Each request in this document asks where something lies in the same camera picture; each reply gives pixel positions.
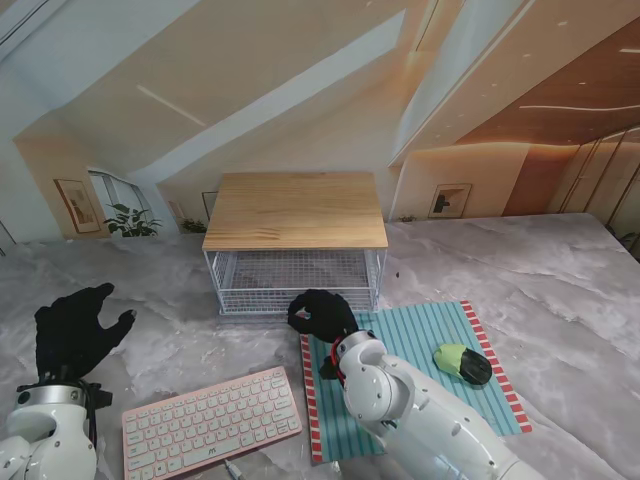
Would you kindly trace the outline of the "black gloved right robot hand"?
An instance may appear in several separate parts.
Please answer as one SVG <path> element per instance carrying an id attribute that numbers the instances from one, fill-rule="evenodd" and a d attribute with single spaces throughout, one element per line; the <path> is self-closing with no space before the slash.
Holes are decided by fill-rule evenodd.
<path id="1" fill-rule="evenodd" d="M 327 290 L 309 289 L 289 305 L 287 323 L 299 334 L 329 344 L 359 330 L 348 302 Z"/>

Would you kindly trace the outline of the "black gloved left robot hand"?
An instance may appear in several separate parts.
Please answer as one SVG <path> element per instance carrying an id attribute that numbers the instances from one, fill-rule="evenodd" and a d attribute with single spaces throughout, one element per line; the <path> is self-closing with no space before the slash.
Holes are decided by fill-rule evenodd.
<path id="1" fill-rule="evenodd" d="M 41 381 L 75 381 L 89 374 L 130 332 L 137 312 L 123 312 L 104 328 L 103 303 L 114 291 L 104 283 L 56 299 L 35 313 L 36 366 Z"/>

